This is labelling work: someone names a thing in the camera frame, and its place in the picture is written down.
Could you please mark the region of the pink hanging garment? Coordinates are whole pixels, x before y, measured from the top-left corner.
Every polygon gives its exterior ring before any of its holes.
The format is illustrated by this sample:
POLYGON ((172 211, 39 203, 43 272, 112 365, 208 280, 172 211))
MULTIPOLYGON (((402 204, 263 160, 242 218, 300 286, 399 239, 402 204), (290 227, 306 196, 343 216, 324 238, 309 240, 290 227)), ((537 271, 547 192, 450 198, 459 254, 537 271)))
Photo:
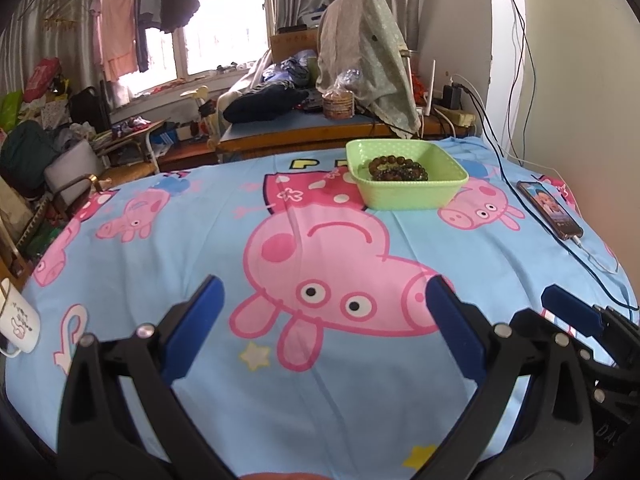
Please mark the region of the pink hanging garment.
POLYGON ((134 0, 92 0, 90 11, 94 54, 105 80, 118 81, 134 73, 138 69, 134 0))

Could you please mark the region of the white mug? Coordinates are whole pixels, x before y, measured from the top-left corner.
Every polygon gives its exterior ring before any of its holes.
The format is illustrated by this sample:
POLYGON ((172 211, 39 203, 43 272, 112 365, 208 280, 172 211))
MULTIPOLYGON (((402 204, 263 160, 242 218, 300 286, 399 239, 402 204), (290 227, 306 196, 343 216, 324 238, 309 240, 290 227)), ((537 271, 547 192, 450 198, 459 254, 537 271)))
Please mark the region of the white mug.
POLYGON ((8 278, 1 281, 1 335, 6 346, 2 356, 16 358, 33 352, 40 336, 40 315, 8 278))

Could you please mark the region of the dark folded clothes bundle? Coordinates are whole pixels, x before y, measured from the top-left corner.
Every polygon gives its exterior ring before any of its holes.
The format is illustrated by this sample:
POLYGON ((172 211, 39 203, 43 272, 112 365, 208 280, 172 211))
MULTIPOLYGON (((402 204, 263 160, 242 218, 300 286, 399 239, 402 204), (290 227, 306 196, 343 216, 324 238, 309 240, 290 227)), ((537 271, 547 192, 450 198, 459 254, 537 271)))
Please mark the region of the dark folded clothes bundle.
POLYGON ((308 96, 307 90, 296 88, 289 81, 263 84, 248 90, 231 102, 222 113, 222 117, 230 124, 265 122, 290 112, 308 96))

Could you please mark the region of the wooden desk blue top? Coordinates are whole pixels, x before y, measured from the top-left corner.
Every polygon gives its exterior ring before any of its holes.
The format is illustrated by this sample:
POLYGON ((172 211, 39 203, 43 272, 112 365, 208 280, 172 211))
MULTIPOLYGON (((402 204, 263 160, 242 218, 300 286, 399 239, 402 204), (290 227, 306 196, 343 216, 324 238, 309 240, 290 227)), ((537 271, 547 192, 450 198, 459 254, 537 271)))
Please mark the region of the wooden desk blue top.
POLYGON ((367 115, 334 120, 321 113, 292 110, 266 122, 233 124, 216 147, 218 154, 238 154, 242 159, 325 148, 344 148, 351 140, 396 138, 397 134, 367 115))

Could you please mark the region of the red plastic bag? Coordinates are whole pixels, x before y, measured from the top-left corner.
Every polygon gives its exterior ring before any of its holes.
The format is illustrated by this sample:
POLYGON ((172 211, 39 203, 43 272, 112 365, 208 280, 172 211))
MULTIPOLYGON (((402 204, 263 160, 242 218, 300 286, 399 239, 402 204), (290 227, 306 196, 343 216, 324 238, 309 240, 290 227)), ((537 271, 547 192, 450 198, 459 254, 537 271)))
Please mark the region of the red plastic bag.
POLYGON ((43 58, 34 68, 23 92, 23 101, 30 103, 44 96, 54 77, 61 71, 59 58, 43 58))

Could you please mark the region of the green plastic basket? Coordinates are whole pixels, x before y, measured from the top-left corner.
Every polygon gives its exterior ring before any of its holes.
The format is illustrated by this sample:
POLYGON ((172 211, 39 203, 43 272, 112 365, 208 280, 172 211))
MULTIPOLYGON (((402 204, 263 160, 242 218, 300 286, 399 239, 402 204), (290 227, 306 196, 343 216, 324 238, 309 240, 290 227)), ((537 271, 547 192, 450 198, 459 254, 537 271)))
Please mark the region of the green plastic basket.
POLYGON ((442 208, 469 182, 452 156, 422 140, 353 140, 346 160, 363 203, 376 210, 442 208))

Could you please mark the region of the white wifi router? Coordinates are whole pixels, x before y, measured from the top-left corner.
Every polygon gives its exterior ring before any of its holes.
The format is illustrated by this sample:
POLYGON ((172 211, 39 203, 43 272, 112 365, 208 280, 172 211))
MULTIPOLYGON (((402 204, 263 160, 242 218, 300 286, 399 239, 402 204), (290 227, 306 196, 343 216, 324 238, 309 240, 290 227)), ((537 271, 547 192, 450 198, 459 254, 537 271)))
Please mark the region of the white wifi router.
POLYGON ((436 78, 436 60, 433 60, 432 66, 431 66, 431 73, 430 73, 430 76, 428 77, 426 90, 423 92, 424 105, 421 108, 422 120, 425 120, 427 117, 431 116, 435 78, 436 78))

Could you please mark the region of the small school desk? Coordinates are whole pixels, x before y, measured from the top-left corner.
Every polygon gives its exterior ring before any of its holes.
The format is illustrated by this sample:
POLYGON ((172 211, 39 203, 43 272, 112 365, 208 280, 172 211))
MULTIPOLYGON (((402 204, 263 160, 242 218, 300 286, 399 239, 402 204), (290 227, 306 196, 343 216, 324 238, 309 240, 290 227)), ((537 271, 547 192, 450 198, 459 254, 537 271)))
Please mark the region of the small school desk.
POLYGON ((143 129, 126 134, 115 141, 104 144, 100 148, 96 148, 94 152, 99 158, 106 157, 111 152, 120 150, 128 144, 134 144, 137 147, 138 152, 142 156, 145 162, 149 162, 153 167, 153 174, 160 173, 160 165, 158 164, 157 157, 153 151, 151 143, 151 134, 156 133, 159 128, 162 128, 166 124, 166 120, 159 120, 158 122, 150 122, 143 129))

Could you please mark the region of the green dotted draped cloth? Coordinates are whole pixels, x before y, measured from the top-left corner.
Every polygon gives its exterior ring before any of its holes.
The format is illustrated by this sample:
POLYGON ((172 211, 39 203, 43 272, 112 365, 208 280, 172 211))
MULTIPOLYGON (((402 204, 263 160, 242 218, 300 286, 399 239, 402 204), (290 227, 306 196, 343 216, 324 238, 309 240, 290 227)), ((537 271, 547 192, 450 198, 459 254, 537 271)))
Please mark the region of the green dotted draped cloth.
POLYGON ((356 70, 355 101, 402 138, 419 132, 420 118, 402 54, 408 50, 386 0, 334 0, 318 30, 317 88, 326 93, 338 77, 356 70))

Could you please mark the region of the blue cartoon pig bedsheet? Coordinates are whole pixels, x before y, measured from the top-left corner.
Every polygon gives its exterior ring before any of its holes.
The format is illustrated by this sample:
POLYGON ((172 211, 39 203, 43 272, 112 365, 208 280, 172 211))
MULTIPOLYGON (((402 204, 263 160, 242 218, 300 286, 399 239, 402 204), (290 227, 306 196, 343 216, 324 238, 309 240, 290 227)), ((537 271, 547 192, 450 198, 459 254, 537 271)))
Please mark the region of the blue cartoon pig bedsheet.
POLYGON ((76 342, 131 335, 224 283, 224 308, 175 385, 241 476, 296 471, 407 479, 472 396, 424 299, 446 278, 489 321, 539 310, 557 284, 625 311, 636 297, 593 230, 567 252, 513 192, 530 173, 483 143, 442 148, 469 174, 445 207, 364 206, 340 150, 171 171, 88 200, 24 289, 33 352, 6 364, 6 395, 49 448, 76 342))

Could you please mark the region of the bagged round snack container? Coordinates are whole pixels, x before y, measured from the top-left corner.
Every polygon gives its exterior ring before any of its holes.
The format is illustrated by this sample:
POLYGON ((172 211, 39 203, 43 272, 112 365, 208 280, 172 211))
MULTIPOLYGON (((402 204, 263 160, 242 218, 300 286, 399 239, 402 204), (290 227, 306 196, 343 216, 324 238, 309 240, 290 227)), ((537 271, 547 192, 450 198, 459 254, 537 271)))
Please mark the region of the bagged round snack container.
POLYGON ((355 115, 354 92, 332 88, 322 93, 322 112, 325 118, 346 120, 355 115))

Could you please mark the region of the grey storage box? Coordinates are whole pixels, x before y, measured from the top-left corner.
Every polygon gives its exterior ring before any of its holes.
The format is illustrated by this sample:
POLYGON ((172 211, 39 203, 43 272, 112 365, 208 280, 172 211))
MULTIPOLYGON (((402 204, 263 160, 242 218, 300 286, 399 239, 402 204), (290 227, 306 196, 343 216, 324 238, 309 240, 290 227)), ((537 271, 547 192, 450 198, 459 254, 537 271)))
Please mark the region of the grey storage box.
POLYGON ((71 180, 85 174, 99 177, 104 171, 102 160, 96 156, 89 142, 81 140, 47 166, 44 170, 44 180, 51 192, 56 193, 71 180))

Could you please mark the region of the dark green bag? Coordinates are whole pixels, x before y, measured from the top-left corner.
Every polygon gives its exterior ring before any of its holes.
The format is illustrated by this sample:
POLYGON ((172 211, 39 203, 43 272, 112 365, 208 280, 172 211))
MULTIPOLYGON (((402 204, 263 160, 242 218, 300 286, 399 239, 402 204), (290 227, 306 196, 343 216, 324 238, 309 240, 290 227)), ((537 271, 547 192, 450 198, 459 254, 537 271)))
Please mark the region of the dark green bag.
POLYGON ((38 122, 22 122, 2 144, 1 177, 21 196, 39 196, 46 185, 44 170, 59 154, 60 151, 38 122))

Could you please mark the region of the cardboard box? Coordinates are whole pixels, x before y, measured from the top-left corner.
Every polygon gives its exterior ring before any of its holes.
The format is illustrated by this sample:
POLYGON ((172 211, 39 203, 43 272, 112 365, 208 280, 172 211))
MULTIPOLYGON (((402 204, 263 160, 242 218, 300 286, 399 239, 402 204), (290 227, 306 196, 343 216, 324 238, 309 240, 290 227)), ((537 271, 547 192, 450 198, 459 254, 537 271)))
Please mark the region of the cardboard box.
POLYGON ((303 50, 318 51, 318 28, 294 30, 272 35, 269 39, 273 63, 279 63, 303 50))

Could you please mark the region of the green plastic bag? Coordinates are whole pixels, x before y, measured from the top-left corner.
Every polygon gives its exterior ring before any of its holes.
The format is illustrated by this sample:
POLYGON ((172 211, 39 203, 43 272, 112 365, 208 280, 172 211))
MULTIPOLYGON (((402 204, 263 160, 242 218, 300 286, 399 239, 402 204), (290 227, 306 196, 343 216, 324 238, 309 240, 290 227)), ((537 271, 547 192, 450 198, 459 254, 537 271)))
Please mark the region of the green plastic bag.
POLYGON ((21 90, 9 92, 1 100, 0 127, 4 132, 10 132, 17 124, 17 116, 23 101, 21 90))

